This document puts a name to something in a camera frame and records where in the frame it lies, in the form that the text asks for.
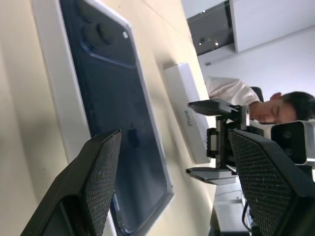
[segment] white shirt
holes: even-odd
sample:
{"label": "white shirt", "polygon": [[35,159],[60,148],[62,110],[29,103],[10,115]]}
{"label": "white shirt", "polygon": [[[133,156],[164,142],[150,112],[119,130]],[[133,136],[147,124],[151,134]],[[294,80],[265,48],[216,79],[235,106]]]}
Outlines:
{"label": "white shirt", "polygon": [[207,76],[205,84],[210,99],[219,98],[240,106],[260,101],[251,87],[239,79]]}

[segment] white box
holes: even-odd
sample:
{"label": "white box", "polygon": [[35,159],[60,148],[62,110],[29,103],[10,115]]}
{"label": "white box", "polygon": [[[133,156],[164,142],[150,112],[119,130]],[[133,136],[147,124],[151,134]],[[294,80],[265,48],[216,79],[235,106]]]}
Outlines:
{"label": "white box", "polygon": [[196,84],[188,63],[181,63],[165,70],[168,95],[180,120],[196,164],[209,163],[206,155],[207,129],[209,124],[204,115],[188,107],[189,102],[200,101]]}

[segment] apple logo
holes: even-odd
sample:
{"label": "apple logo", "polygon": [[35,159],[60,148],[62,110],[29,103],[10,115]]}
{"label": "apple logo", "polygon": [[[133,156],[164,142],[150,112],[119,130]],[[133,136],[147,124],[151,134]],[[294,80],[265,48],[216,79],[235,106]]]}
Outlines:
{"label": "apple logo", "polygon": [[137,129],[131,125],[131,129],[128,130],[127,136],[128,136],[128,142],[133,148],[138,148],[140,146],[140,140],[138,138]]}

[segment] beige desk surface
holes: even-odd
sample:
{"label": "beige desk surface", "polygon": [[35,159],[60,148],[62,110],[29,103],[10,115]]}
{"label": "beige desk surface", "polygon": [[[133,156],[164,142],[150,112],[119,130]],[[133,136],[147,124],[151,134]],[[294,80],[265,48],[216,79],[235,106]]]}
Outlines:
{"label": "beige desk surface", "polygon": [[[185,174],[192,167],[164,86],[163,70],[189,62],[207,98],[180,0],[104,0],[132,24],[162,137],[175,198],[150,236],[205,236],[215,189]],[[0,235],[21,233],[67,165],[29,0],[0,3]]]}

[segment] black hair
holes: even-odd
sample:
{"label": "black hair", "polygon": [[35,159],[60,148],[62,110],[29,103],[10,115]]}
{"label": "black hair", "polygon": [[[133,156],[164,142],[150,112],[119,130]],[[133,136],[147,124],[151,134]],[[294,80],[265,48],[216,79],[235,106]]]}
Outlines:
{"label": "black hair", "polygon": [[306,92],[291,92],[281,96],[283,102],[296,111],[297,120],[315,119],[315,98]]}

